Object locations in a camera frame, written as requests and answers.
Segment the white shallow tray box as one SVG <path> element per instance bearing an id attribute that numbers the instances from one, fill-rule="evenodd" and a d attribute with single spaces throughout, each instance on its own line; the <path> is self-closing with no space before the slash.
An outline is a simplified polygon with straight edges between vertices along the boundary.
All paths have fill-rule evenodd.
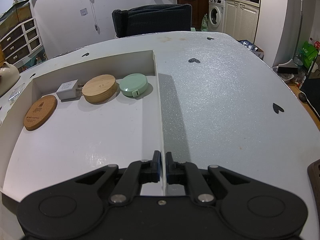
<path id="1" fill-rule="evenodd" d="M 115 92 L 98 104 L 84 97 L 58 101 L 40 128 L 25 129 L 23 119 L 32 104 L 55 95 L 62 83 L 86 83 L 101 74 L 120 81 L 132 73 L 148 79 L 140 97 Z M 33 68 L 21 76 L 20 84 L 23 91 L 13 104 L 7 98 L 1 101 L 1 192 L 15 201 L 102 166 L 127 167 L 163 150 L 157 65 L 151 50 L 83 60 L 48 73 Z"/>

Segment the white charger plug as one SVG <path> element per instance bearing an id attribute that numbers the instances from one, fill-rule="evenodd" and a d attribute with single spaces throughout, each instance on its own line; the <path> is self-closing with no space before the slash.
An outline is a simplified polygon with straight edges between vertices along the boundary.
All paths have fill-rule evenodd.
<path id="1" fill-rule="evenodd" d="M 57 97 L 62 102 L 78 100 L 82 96 L 83 86 L 78 80 L 62 83 L 56 91 Z"/>

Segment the round cork coaster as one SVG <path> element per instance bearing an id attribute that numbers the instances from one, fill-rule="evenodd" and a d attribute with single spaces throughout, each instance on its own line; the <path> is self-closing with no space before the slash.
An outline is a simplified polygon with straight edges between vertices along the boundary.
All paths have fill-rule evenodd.
<path id="1" fill-rule="evenodd" d="M 57 98 L 46 95 L 33 103 L 27 111 L 23 125 L 26 130 L 33 131 L 42 126 L 52 115 L 57 107 Z"/>

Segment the mint green tape measure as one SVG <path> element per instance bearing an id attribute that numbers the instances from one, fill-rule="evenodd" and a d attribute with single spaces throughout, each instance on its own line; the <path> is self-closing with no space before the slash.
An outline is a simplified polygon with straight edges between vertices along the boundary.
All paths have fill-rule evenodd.
<path id="1" fill-rule="evenodd" d="M 147 77 L 140 73 L 125 76 L 119 83 L 119 88 L 124 96 L 136 98 L 143 94 L 148 87 Z"/>

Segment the round wooden disc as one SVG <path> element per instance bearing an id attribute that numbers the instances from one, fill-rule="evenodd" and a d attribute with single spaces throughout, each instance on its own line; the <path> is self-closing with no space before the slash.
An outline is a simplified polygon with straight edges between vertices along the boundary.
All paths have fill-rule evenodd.
<path id="1" fill-rule="evenodd" d="M 110 74 L 96 76 L 85 83 L 82 94 L 89 103 L 101 103 L 117 91 L 116 78 Z"/>

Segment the clear plastic blister tray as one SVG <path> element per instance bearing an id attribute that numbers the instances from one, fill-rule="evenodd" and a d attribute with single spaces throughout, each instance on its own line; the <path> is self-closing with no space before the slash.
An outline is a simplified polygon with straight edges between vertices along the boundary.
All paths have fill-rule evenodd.
<path id="1" fill-rule="evenodd" d="M 18 86 L 16 89 L 13 90 L 13 92 L 10 94 L 8 99 L 11 105 L 17 100 L 17 98 L 23 92 L 24 88 L 25 88 L 25 83 L 21 84 L 20 86 Z"/>

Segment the dark fabric chair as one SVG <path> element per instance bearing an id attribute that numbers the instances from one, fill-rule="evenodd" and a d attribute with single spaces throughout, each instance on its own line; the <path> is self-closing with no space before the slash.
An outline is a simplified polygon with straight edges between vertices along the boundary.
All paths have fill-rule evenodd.
<path id="1" fill-rule="evenodd" d="M 190 31 L 192 6 L 189 4 L 152 4 L 129 10 L 116 9 L 112 20 L 118 38 L 163 33 Z"/>

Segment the white kitchen cabinet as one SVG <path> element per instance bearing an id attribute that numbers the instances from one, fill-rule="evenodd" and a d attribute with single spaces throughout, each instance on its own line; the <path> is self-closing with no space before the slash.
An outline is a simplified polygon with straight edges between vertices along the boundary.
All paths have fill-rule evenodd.
<path id="1" fill-rule="evenodd" d="M 259 8 L 243 2 L 227 0 L 224 33 L 234 39 L 253 43 L 257 31 Z"/>

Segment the white washing machine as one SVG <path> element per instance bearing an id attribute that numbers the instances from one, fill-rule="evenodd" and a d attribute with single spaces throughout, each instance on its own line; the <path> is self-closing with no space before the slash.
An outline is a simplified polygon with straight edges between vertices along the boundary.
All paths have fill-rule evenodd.
<path id="1" fill-rule="evenodd" d="M 215 32 L 224 32 L 225 21 L 225 0 L 209 0 L 208 12 L 208 30 Z"/>

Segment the cream cat figurine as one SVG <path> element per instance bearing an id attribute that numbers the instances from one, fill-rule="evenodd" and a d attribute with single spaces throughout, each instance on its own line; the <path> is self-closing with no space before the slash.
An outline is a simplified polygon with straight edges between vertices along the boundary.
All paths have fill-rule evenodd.
<path id="1" fill-rule="evenodd" d="M 20 73 L 18 69 L 10 63 L 4 62 L 1 67 L 0 96 L 8 92 L 19 80 Z"/>

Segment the white drawer cabinet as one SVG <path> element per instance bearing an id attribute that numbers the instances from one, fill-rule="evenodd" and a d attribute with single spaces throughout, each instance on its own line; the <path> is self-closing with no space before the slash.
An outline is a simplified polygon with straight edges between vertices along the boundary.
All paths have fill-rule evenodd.
<path id="1" fill-rule="evenodd" d="M 36 19 L 26 20 L 8 32 L 1 38 L 1 49 L 5 61 L 17 68 L 35 59 L 44 50 Z"/>

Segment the glass fish tank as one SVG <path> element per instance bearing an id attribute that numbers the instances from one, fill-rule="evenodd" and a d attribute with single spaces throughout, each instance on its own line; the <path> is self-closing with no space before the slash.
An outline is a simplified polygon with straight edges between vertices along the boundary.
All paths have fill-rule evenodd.
<path id="1" fill-rule="evenodd" d="M 20 23 L 32 18 L 28 0 L 17 2 L 1 16 L 0 36 L 3 38 Z"/>

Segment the wall light switch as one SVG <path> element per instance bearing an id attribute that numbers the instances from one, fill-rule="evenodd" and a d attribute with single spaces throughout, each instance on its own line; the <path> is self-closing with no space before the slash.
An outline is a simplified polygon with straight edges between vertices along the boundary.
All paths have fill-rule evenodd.
<path id="1" fill-rule="evenodd" d="M 80 14 L 81 14 L 81 16 L 87 15 L 87 14 L 88 14 L 87 9 L 86 9 L 86 8 L 81 9 L 81 10 L 80 10 Z"/>

